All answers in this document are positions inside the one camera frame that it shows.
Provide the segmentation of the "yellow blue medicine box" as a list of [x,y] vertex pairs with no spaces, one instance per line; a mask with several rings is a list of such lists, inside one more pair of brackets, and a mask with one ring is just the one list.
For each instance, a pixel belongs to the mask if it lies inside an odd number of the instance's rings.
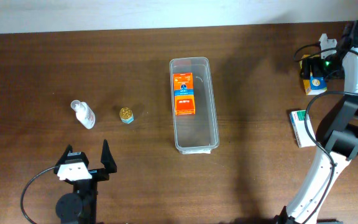
[[311,95],[319,95],[324,93],[327,90],[326,81],[322,78],[313,78],[310,80],[302,79],[303,88],[305,90],[305,94],[308,96]]

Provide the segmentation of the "orange red medicine box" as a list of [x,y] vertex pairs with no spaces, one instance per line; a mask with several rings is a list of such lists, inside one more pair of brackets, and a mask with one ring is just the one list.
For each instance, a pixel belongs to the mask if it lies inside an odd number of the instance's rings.
[[175,114],[193,115],[196,113],[193,74],[173,74],[173,97]]

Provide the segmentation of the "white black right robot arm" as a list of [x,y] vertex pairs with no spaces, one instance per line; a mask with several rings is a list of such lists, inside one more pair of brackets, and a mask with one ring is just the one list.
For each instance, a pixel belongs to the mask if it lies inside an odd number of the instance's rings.
[[340,40],[322,34],[319,52],[299,59],[301,75],[312,80],[340,78],[342,98],[320,122],[306,128],[316,154],[295,198],[274,218],[275,223],[317,223],[318,213],[341,172],[358,156],[358,20],[345,26]]

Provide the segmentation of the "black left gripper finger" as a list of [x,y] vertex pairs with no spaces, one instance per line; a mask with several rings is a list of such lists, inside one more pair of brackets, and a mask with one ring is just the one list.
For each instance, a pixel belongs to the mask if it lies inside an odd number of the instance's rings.
[[101,163],[103,164],[108,174],[117,172],[117,165],[112,157],[111,151],[109,149],[109,144],[106,139],[103,141]]
[[62,154],[62,156],[59,158],[59,160],[57,161],[57,163],[55,165],[60,166],[60,165],[64,164],[65,161],[67,160],[67,157],[68,157],[69,153],[72,153],[72,152],[73,152],[73,148],[69,144],[67,146],[67,148],[65,149],[64,153]]

